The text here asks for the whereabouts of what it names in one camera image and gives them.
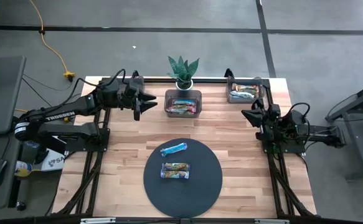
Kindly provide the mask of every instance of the green leaves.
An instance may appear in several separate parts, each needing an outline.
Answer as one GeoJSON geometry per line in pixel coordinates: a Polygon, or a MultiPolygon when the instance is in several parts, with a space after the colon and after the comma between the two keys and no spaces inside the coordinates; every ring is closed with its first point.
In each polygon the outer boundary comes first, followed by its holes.
{"type": "Polygon", "coordinates": [[[179,57],[178,63],[173,58],[168,58],[174,74],[168,73],[167,75],[172,78],[176,78],[178,81],[190,82],[192,76],[198,69],[199,58],[195,62],[192,62],[190,65],[188,65],[188,60],[184,62],[181,56],[179,57]]]}
{"type": "Polygon", "coordinates": [[[173,69],[173,72],[177,73],[177,63],[176,63],[176,61],[173,58],[169,57],[169,56],[167,56],[167,57],[169,58],[170,66],[173,69]]]}
{"type": "Polygon", "coordinates": [[[196,70],[198,69],[198,64],[199,64],[199,58],[188,66],[188,72],[191,74],[191,76],[193,76],[196,70]]]}

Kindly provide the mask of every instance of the power cord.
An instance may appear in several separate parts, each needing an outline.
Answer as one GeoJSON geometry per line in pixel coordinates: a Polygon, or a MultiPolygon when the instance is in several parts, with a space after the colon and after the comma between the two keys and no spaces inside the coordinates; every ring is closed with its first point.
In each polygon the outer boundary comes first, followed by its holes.
{"type": "MultiPolygon", "coordinates": [[[[310,136],[307,138],[307,141],[309,141],[309,140],[310,140],[313,136],[315,136],[316,134],[324,133],[324,132],[327,132],[327,131],[333,131],[333,130],[335,130],[336,128],[337,128],[337,126],[333,127],[333,128],[332,128],[332,129],[330,129],[330,130],[317,131],[316,133],[314,133],[314,134],[310,135],[310,136]]],[[[309,146],[307,146],[307,148],[306,148],[306,149],[304,149],[304,152],[306,152],[306,151],[307,151],[307,149],[308,149],[308,147],[312,146],[314,143],[317,143],[317,142],[313,142],[313,143],[311,143],[309,146]]]]}
{"type": "Polygon", "coordinates": [[[362,118],[362,119],[357,119],[357,120],[349,120],[349,121],[337,121],[337,122],[353,122],[353,121],[363,121],[363,118],[362,118]]]}
{"type": "Polygon", "coordinates": [[[27,110],[23,110],[23,109],[15,109],[15,111],[27,113],[27,110]]]}
{"type": "Polygon", "coordinates": [[[65,64],[65,62],[64,62],[64,60],[63,60],[63,58],[62,58],[62,56],[61,56],[61,55],[60,55],[60,54],[59,54],[56,50],[54,50],[52,47],[50,47],[50,46],[49,46],[49,45],[45,42],[45,40],[44,40],[44,34],[45,34],[45,31],[44,31],[43,18],[42,18],[42,16],[40,15],[40,12],[39,12],[38,8],[36,7],[36,5],[33,3],[33,0],[29,0],[29,1],[32,3],[32,5],[33,5],[34,9],[36,10],[37,15],[39,16],[39,19],[40,19],[41,30],[39,31],[39,33],[40,33],[40,35],[41,35],[41,37],[42,37],[43,44],[44,44],[44,45],[45,45],[48,49],[50,49],[51,51],[53,51],[53,52],[54,52],[54,53],[58,56],[58,58],[59,58],[59,59],[61,59],[62,65],[64,66],[64,69],[65,69],[64,77],[65,77],[65,78],[67,78],[70,82],[72,82],[72,81],[73,81],[73,78],[76,76],[76,73],[68,71],[67,66],[66,66],[66,64],[65,64]]]}
{"type": "Polygon", "coordinates": [[[351,95],[350,95],[350,96],[348,96],[346,99],[344,99],[344,100],[342,100],[342,101],[338,102],[335,106],[333,106],[333,107],[329,110],[328,114],[326,115],[326,118],[327,118],[327,119],[329,118],[329,115],[331,114],[332,110],[333,110],[333,109],[335,109],[335,107],[339,106],[341,103],[345,102],[345,101],[346,101],[346,100],[348,100],[350,97],[352,97],[352,96],[356,96],[356,95],[357,95],[357,93],[355,93],[355,94],[351,94],[351,95]]]}
{"type": "Polygon", "coordinates": [[[40,85],[42,85],[42,86],[44,86],[44,87],[47,87],[47,88],[49,88],[49,89],[51,89],[51,90],[55,90],[55,91],[65,91],[65,90],[68,90],[68,89],[72,86],[72,84],[71,84],[71,83],[69,83],[69,86],[67,86],[67,87],[66,87],[66,88],[64,88],[63,90],[58,90],[58,89],[53,88],[53,87],[51,87],[51,86],[48,86],[48,85],[46,85],[46,84],[44,84],[44,83],[41,83],[41,82],[37,81],[36,79],[34,79],[34,78],[30,77],[30,76],[27,76],[26,74],[24,74],[24,76],[25,76],[25,77],[27,77],[27,78],[28,78],[28,79],[30,79],[30,80],[35,81],[36,83],[38,83],[38,84],[40,84],[40,85]]]}
{"type": "MultiPolygon", "coordinates": [[[[310,111],[310,104],[308,103],[305,103],[305,102],[301,102],[301,103],[295,103],[294,105],[291,106],[291,108],[289,109],[289,111],[287,112],[290,113],[292,111],[292,109],[295,107],[295,106],[299,106],[299,105],[306,105],[307,106],[307,110],[306,112],[303,114],[303,120],[302,122],[307,122],[308,124],[308,130],[307,130],[307,133],[310,133],[310,122],[308,121],[308,119],[306,118],[306,115],[308,114],[308,112],[310,111]]],[[[309,135],[307,135],[307,138],[306,140],[304,141],[303,145],[305,145],[307,142],[308,142],[308,139],[309,139],[309,135]]]]}
{"type": "MultiPolygon", "coordinates": [[[[82,79],[82,78],[78,78],[77,80],[76,80],[76,83],[75,83],[75,85],[73,86],[73,89],[72,89],[72,91],[70,92],[70,94],[69,94],[69,97],[64,101],[64,102],[62,102],[61,104],[59,104],[58,106],[55,106],[55,107],[53,107],[51,110],[47,110],[47,111],[42,111],[42,112],[40,112],[39,114],[33,114],[34,116],[35,115],[40,115],[40,114],[44,114],[44,113],[50,113],[50,112],[53,112],[53,111],[55,111],[55,110],[57,110],[57,109],[59,109],[59,108],[61,108],[61,107],[63,107],[63,105],[65,105],[72,97],[73,97],[73,93],[75,93],[75,90],[76,90],[76,87],[77,87],[77,84],[79,83],[79,81],[82,81],[82,82],[84,82],[84,83],[86,83],[86,84],[89,84],[89,85],[91,85],[91,86],[95,86],[95,87],[99,87],[99,88],[103,88],[103,87],[105,87],[105,86],[108,86],[108,85],[111,85],[112,83],[113,83],[113,81],[115,81],[115,79],[118,77],[118,75],[121,73],[121,72],[123,72],[123,76],[125,76],[126,75],[126,70],[124,69],[124,68],[122,68],[121,70],[119,70],[116,74],[115,74],[115,76],[113,76],[112,77],[112,79],[111,79],[111,81],[109,82],[109,83],[107,83],[107,84],[103,84],[103,85],[96,85],[96,84],[92,84],[92,83],[90,83],[90,82],[88,82],[88,81],[86,81],[86,80],[84,80],[84,79],[82,79]]],[[[27,115],[27,116],[25,116],[25,117],[23,117],[23,119],[25,119],[25,118],[28,118],[28,117],[30,117],[31,116],[31,114],[29,114],[29,115],[27,115]]]]}
{"type": "Polygon", "coordinates": [[[7,149],[8,149],[8,144],[9,144],[9,136],[8,136],[8,134],[7,134],[7,138],[8,138],[8,140],[7,140],[6,148],[5,148],[5,150],[2,152],[1,159],[3,159],[3,158],[4,158],[4,156],[6,155],[7,149]]]}
{"type": "Polygon", "coordinates": [[[47,100],[45,100],[44,98],[43,98],[43,96],[41,96],[32,86],[31,86],[31,84],[29,84],[24,78],[22,78],[22,80],[37,94],[37,96],[39,96],[40,97],[40,99],[42,99],[44,102],[46,102],[49,106],[51,106],[51,104],[47,101],[47,100]]]}
{"type": "MultiPolygon", "coordinates": [[[[328,114],[326,115],[326,119],[328,119],[328,118],[329,118],[329,115],[331,114],[332,110],[333,110],[333,109],[335,109],[335,107],[339,106],[341,103],[345,102],[346,100],[348,100],[348,99],[349,99],[349,98],[351,98],[352,96],[357,96],[357,93],[355,93],[355,94],[351,94],[351,95],[350,95],[350,96],[348,96],[346,99],[344,99],[344,100],[342,100],[342,101],[338,102],[335,106],[333,106],[333,107],[329,110],[328,114]]],[[[352,122],[352,121],[363,121],[363,118],[362,118],[362,119],[350,120],[350,121],[344,121],[344,120],[342,120],[342,121],[337,121],[337,122],[352,122]]]]}

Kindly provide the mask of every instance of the blue wrapper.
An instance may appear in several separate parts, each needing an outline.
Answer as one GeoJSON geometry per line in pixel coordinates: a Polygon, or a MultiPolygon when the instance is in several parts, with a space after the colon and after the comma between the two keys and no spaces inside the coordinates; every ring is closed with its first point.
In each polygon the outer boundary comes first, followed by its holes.
{"type": "Polygon", "coordinates": [[[191,105],[191,106],[196,105],[194,100],[174,100],[173,104],[174,105],[191,105]]]}
{"type": "Polygon", "coordinates": [[[162,157],[165,157],[167,154],[172,154],[172,153],[179,152],[179,151],[186,150],[186,149],[187,149],[187,143],[183,142],[176,146],[161,149],[161,155],[162,155],[162,157]]]}

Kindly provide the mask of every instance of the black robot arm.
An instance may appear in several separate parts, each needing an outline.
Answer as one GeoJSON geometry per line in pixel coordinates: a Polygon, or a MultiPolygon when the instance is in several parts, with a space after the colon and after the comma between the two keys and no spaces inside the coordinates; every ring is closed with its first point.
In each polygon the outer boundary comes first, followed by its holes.
{"type": "Polygon", "coordinates": [[[256,138],[274,146],[267,153],[302,153],[308,141],[323,142],[333,147],[344,146],[344,138],[337,126],[309,125],[305,115],[296,110],[281,116],[277,104],[270,104],[265,110],[263,100],[257,100],[251,110],[242,110],[242,114],[253,127],[260,128],[256,138]]]}
{"type": "Polygon", "coordinates": [[[58,136],[61,140],[78,140],[98,144],[103,136],[98,123],[86,123],[82,126],[69,126],[64,124],[50,124],[48,122],[63,119],[70,116],[91,116],[102,109],[119,108],[134,111],[134,119],[144,111],[157,105],[151,100],[155,96],[144,93],[141,82],[135,82],[134,78],[125,83],[124,90],[120,90],[120,81],[112,78],[101,81],[89,94],[78,98],[72,103],[63,103],[51,108],[28,111],[19,118],[15,126],[15,136],[20,141],[41,142],[51,136],[58,136]]]}

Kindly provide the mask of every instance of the wooden tabletop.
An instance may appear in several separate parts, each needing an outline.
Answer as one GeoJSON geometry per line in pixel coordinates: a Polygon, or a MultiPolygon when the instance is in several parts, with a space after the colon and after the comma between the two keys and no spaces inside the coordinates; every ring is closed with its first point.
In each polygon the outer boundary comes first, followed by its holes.
{"type": "MultiPolygon", "coordinates": [[[[86,77],[98,83],[102,77],[86,77]]],[[[285,114],[290,96],[284,78],[270,79],[274,103],[285,114]]],[[[165,217],[149,201],[143,185],[143,172],[149,155],[160,144],[175,138],[192,138],[206,144],[220,161],[223,186],[213,207],[202,218],[276,217],[268,160],[253,128],[241,114],[246,104],[229,104],[224,84],[195,84],[202,92],[202,113],[197,119],[168,118],[164,112],[164,94],[172,83],[146,83],[145,92],[157,96],[158,105],[133,120],[130,110],[112,109],[108,151],[104,153],[95,201],[94,216],[165,217]]],[[[83,95],[93,86],[84,85],[83,95]]],[[[75,125],[92,122],[93,116],[77,116],[75,125]]],[[[74,195],[82,179],[85,152],[77,152],[65,161],[53,212],[74,195]]],[[[315,206],[306,167],[294,154],[285,154],[291,188],[311,212],[315,206]]],[[[85,197],[84,209],[90,188],[85,197]]],[[[280,190],[286,212],[285,194],[280,190]]]]}

